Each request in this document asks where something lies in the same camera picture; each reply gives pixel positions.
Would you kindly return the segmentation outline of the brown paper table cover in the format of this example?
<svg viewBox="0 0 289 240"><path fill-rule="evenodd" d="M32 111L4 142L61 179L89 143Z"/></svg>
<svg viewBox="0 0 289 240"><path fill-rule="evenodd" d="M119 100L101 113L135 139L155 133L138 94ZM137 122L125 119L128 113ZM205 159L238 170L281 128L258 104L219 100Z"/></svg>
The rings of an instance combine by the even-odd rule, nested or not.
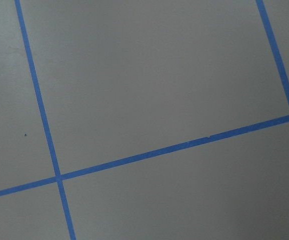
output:
<svg viewBox="0 0 289 240"><path fill-rule="evenodd" d="M0 240L289 240L289 0L0 0Z"/></svg>

